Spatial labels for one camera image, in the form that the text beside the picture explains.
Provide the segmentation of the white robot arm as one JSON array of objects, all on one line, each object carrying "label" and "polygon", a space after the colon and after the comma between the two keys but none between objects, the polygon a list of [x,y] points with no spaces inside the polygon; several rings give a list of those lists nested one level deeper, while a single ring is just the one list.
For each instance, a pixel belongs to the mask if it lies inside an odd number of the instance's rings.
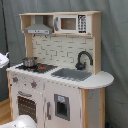
[{"label": "white robot arm", "polygon": [[[8,53],[3,55],[0,53],[0,68],[3,68],[9,63],[7,58]],[[28,115],[21,115],[16,120],[0,125],[0,128],[37,128],[35,121]]]}]

